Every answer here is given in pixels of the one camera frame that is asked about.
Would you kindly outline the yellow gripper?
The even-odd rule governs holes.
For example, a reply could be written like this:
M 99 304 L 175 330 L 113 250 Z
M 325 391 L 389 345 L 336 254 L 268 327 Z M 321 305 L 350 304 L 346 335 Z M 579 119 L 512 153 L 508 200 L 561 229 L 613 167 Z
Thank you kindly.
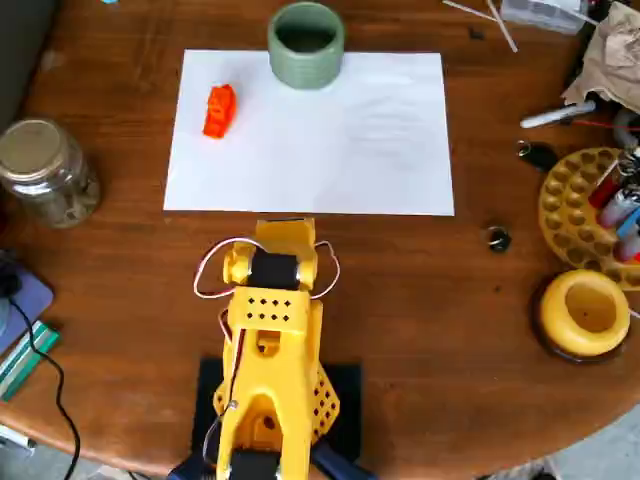
M 254 239 L 269 253 L 307 258 L 315 252 L 315 221 L 312 218 L 259 220 Z

